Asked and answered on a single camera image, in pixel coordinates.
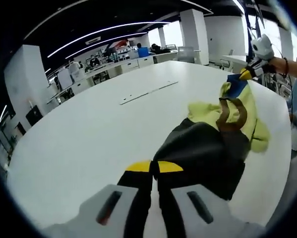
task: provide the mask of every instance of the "white drawer unit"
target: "white drawer unit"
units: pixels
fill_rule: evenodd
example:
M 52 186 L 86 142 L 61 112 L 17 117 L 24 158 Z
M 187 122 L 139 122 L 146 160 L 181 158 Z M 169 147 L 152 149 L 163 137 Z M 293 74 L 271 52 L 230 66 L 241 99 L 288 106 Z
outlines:
M 132 71 L 134 69 L 137 69 L 139 67 L 138 67 L 137 60 L 133 60 L 131 62 L 127 62 L 127 63 L 122 64 L 121 68 L 122 68 L 122 72 L 126 73 L 126 72 Z
M 72 87 L 72 91 L 75 95 L 77 95 L 78 93 L 83 92 L 84 90 L 91 88 L 91 84 L 88 80 L 81 80 L 79 82 L 76 82 Z
M 147 58 L 143 58 L 143 59 L 138 59 L 138 66 L 139 68 L 143 68 L 145 66 L 149 66 L 154 64 L 154 59 L 153 57 L 147 57 Z

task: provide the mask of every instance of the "black ceiling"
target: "black ceiling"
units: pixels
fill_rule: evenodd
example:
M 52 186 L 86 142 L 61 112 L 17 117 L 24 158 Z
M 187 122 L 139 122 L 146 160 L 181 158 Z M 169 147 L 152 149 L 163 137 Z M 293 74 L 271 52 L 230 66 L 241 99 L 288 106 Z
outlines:
M 4 106 L 8 102 L 3 85 L 3 69 L 22 44 L 39 46 L 45 70 L 56 69 L 67 61 L 65 57 L 86 47 L 87 40 L 101 36 L 102 41 L 136 33 L 145 25 L 122 27 L 89 36 L 47 58 L 59 47 L 91 32 L 126 23 L 155 21 L 169 13 L 190 8 L 207 13 L 181 0 L 80 0 L 79 2 L 65 9 L 77 3 L 77 0 L 0 1 L 0 104 Z M 215 15 L 239 15 L 239 9 L 232 0 L 190 0 L 190 2 L 211 9 Z M 267 5 L 266 0 L 257 0 L 257 3 Z M 24 39 L 37 25 L 60 10 L 63 11 L 55 14 Z M 179 16 L 165 20 L 177 19 Z M 155 24 L 145 31 L 159 26 L 161 25 Z

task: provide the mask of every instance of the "window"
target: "window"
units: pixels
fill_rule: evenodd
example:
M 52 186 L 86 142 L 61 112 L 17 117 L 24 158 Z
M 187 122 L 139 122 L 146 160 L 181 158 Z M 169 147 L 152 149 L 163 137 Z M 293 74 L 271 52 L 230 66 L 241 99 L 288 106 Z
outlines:
M 160 36 L 159 36 L 158 28 L 148 32 L 148 39 L 149 39 L 150 45 L 152 45 L 152 44 L 156 44 L 158 46 L 162 45 L 161 42 L 160 42 Z
M 179 21 L 172 22 L 164 26 L 166 45 L 183 46 L 182 33 Z
M 251 28 L 255 28 L 255 16 L 249 15 L 248 19 L 249 19 Z M 260 19 L 258 19 L 258 24 L 259 24 L 259 28 L 261 30 L 261 35 L 265 34 L 270 39 L 275 56 L 282 57 L 282 55 L 281 55 L 281 52 L 282 52 L 281 35 L 279 33 L 279 28 L 278 28 L 277 23 L 274 21 L 264 19 L 264 25 L 265 25 L 265 28 L 264 28 L 262 22 L 260 21 Z M 245 24 L 243 23 L 243 25 L 245 25 L 244 26 L 244 34 L 245 33 L 247 34 L 246 22 L 245 22 Z M 257 37 L 256 30 L 252 30 L 252 33 L 255 37 Z M 247 41 L 245 42 L 245 49 L 248 49 Z
M 297 36 L 292 32 L 293 59 L 297 58 Z

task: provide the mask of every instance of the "human arm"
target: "human arm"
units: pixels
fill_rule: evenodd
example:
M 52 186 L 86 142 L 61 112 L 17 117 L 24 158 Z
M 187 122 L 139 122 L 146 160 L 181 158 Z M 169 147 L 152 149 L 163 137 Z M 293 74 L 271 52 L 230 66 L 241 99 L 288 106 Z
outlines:
M 288 74 L 290 76 L 297 78 L 297 62 L 294 62 L 292 60 L 288 61 Z M 273 65 L 275 67 L 276 72 L 278 73 L 286 73 L 286 60 L 274 57 L 269 61 L 270 65 Z

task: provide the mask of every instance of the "yellow cloth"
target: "yellow cloth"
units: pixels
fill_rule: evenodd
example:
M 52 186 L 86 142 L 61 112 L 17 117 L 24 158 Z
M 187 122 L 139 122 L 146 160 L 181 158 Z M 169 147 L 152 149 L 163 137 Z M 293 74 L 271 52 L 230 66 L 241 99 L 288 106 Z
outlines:
M 229 90 L 231 83 L 225 82 L 220 91 L 220 97 Z M 266 125 L 257 117 L 255 101 L 249 85 L 247 84 L 240 95 L 240 99 L 246 108 L 247 119 L 245 125 L 240 129 L 241 132 L 251 141 L 251 149 L 254 152 L 262 152 L 267 149 L 270 133 Z M 230 115 L 227 122 L 235 122 L 239 117 L 239 111 L 236 106 L 227 101 L 230 109 Z M 216 121 L 221 114 L 221 105 L 214 105 L 204 102 L 196 102 L 188 105 L 188 119 L 192 122 L 206 122 L 218 130 Z

